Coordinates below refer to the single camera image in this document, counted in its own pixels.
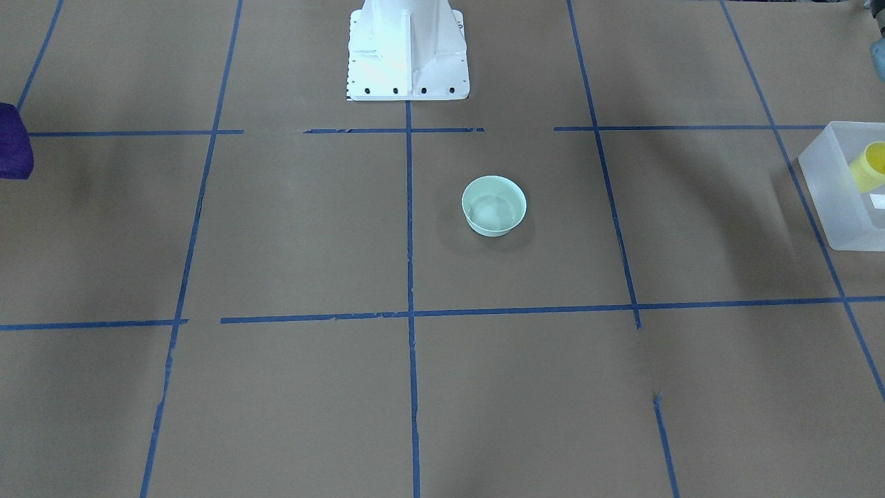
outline blue painter's tape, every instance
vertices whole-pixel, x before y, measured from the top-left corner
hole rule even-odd
[[[627,291],[630,294],[630,303],[633,305],[633,317],[636,321],[636,328],[643,327],[642,318],[639,316],[639,307],[636,305],[636,291],[633,286],[633,275],[630,272],[630,261],[627,257],[627,246],[624,243],[624,235],[620,230],[620,221],[618,217],[618,207],[614,200],[614,190],[612,189],[612,179],[609,176],[608,165],[605,161],[605,150],[603,148],[603,138],[599,133],[599,122],[596,120],[596,107],[593,105],[593,94],[590,91],[590,80],[587,76],[587,68],[584,64],[584,52],[581,49],[581,39],[578,36],[578,26],[574,21],[574,9],[572,0],[566,0],[568,5],[568,16],[572,23],[572,36],[574,37],[574,48],[578,51],[578,62],[581,65],[581,77],[584,81],[584,91],[587,94],[587,106],[590,110],[590,119],[593,121],[593,129],[596,135],[596,149],[599,152],[599,164],[603,170],[603,179],[605,180],[605,191],[609,198],[609,208],[612,210],[612,222],[614,230],[618,236],[618,246],[620,248],[620,258],[624,266],[624,277],[627,279]]]
[[[52,38],[52,33],[55,32],[55,26],[58,22],[58,15],[61,14],[61,7],[65,4],[65,0],[58,0],[56,4],[56,10],[52,14],[52,21],[50,21],[50,27],[46,30],[46,37],[43,38],[43,45],[40,47],[40,51],[37,53],[37,60],[34,61],[34,66],[31,68],[31,74],[27,76],[27,81],[25,82],[25,88],[21,91],[21,96],[19,97],[19,102],[15,105],[15,108],[21,112],[21,108],[25,105],[25,99],[27,98],[27,93],[31,90],[31,84],[34,83],[34,77],[37,76],[37,69],[40,67],[40,63],[43,61],[43,55],[46,54],[46,47],[50,45],[50,39]]]
[[[885,296],[855,296],[845,299],[847,299],[848,302],[883,302],[885,301]]]
[[[405,318],[406,311],[382,311],[380,313],[340,313],[328,315],[277,315],[277,316],[232,316],[222,318],[223,325],[231,323],[279,323],[279,322],[323,322],[327,320],[373,320],[375,318]]]
[[[241,129],[161,129],[144,131],[38,131],[29,133],[31,137],[77,137],[77,136],[189,136],[189,135],[242,135]]]
[[[655,417],[658,419],[658,432],[661,436],[661,446],[664,448],[664,459],[666,460],[666,472],[670,476],[670,488],[673,490],[673,498],[679,498],[679,484],[676,482],[676,470],[673,468],[673,456],[670,454],[670,441],[666,437],[666,427],[664,427],[664,415],[661,413],[661,395],[655,396]]]
[[[409,302],[409,386],[412,400],[412,498],[421,497],[421,463],[418,434],[418,366],[415,353],[415,273],[412,204],[412,102],[405,102],[405,211],[407,291]]]
[[[66,329],[122,329],[127,327],[162,327],[175,325],[175,320],[124,320],[119,322],[63,322],[0,324],[0,331],[61,331]]]
[[[777,125],[777,129],[824,129],[827,125]]]
[[[336,133],[473,133],[485,128],[312,128],[305,135],[330,135]]]
[[[736,301],[700,301],[640,304],[640,309],[685,309],[698,307],[763,307],[763,306],[797,306],[806,304],[841,303],[842,298],[807,298],[795,300],[736,300]]]
[[[159,441],[160,427],[163,422],[163,410],[165,407],[166,395],[169,391],[169,380],[172,375],[173,351],[175,343],[178,340],[179,325],[181,314],[184,309],[184,298],[188,291],[188,278],[190,276],[191,263],[194,260],[194,248],[196,247],[196,234],[200,228],[200,214],[203,211],[203,197],[206,193],[206,181],[209,178],[209,170],[212,166],[212,155],[215,150],[215,139],[218,136],[219,123],[221,122],[221,110],[224,107],[224,96],[227,91],[227,78],[230,75],[230,67],[234,58],[234,48],[236,47],[236,34],[240,26],[240,14],[242,13],[242,0],[237,0],[236,14],[234,15],[234,26],[231,30],[230,44],[227,46],[227,59],[225,61],[224,73],[221,76],[221,88],[219,90],[218,103],[215,105],[215,119],[212,122],[212,134],[209,138],[209,149],[206,152],[206,161],[203,165],[203,177],[200,180],[200,192],[196,200],[196,212],[194,213],[194,222],[190,229],[190,242],[188,244],[188,255],[184,261],[184,270],[181,274],[181,288],[178,295],[178,305],[175,309],[175,325],[172,327],[172,333],[169,337],[169,349],[166,353],[165,375],[163,377],[163,394],[157,405],[157,412],[154,415],[153,431],[150,435],[150,445],[148,447],[148,457],[144,464],[144,476],[142,478],[142,489],[139,494],[140,498],[147,498],[148,488],[150,487],[150,475],[153,472],[154,457],[157,454],[157,443]]]
[[[595,126],[555,126],[553,131],[596,131]]]
[[[601,131],[704,131],[704,130],[742,130],[771,129],[768,125],[657,125],[657,126],[601,126]]]
[[[598,306],[561,307],[497,307],[477,309],[432,309],[416,311],[415,316],[466,316],[466,315],[533,315],[548,313],[588,313],[595,311],[630,311],[633,305],[612,304]]]

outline blue object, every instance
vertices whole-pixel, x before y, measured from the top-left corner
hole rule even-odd
[[[873,56],[873,67],[879,78],[885,82],[885,38],[880,38],[870,45],[870,55]]]
[[[0,178],[26,180],[34,171],[34,151],[19,110],[0,103]]]

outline purple object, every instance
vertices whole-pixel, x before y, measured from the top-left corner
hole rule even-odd
[[[0,178],[26,180],[34,171],[34,151],[15,105],[0,103]]]

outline grid square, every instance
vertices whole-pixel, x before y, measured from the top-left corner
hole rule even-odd
[[[30,130],[212,128],[235,7],[66,4],[23,108]]]
[[[685,496],[878,496],[885,409],[839,304],[647,311]]]
[[[189,323],[152,498],[412,495],[406,321]]]
[[[0,495],[134,496],[169,329],[0,333]]]
[[[208,138],[35,138],[0,183],[0,323],[172,318]]]
[[[413,140],[417,309],[630,302],[592,135],[522,129]],[[476,234],[461,209],[464,188],[483,175],[508,177],[526,193],[526,218],[503,237]]]
[[[589,123],[565,1],[450,4],[464,13],[471,96],[416,103],[414,126],[551,129]]]
[[[574,15],[600,125],[768,124],[718,2],[579,2]]]
[[[771,131],[603,141],[640,302],[838,295]]]
[[[403,135],[216,143],[185,316],[401,311]]]
[[[56,0],[4,0],[0,16],[0,102],[16,105],[31,74]]]
[[[403,128],[402,102],[346,99],[350,13],[361,5],[246,2],[222,128]]]
[[[625,312],[416,323],[421,495],[670,496]]]
[[[876,21],[859,2],[728,2],[728,10],[776,123],[882,120],[882,83],[870,60]]]
[[[802,175],[802,168],[799,166],[798,157],[805,150],[812,140],[820,134],[819,129],[782,129],[781,139],[787,150],[796,175],[799,178],[802,192],[808,201],[808,207],[811,208],[814,216],[814,222],[820,228],[820,218],[817,209],[814,207],[812,195],[808,191],[808,184]],[[820,235],[827,241],[827,235],[823,229],[820,229]],[[885,281],[881,278],[885,275],[885,253],[864,252],[864,251],[836,251],[827,245],[830,259],[845,293],[849,296],[881,296],[885,295]]]

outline yellow cup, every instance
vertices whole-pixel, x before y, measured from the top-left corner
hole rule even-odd
[[[848,167],[861,192],[885,184],[885,142],[869,144]]]

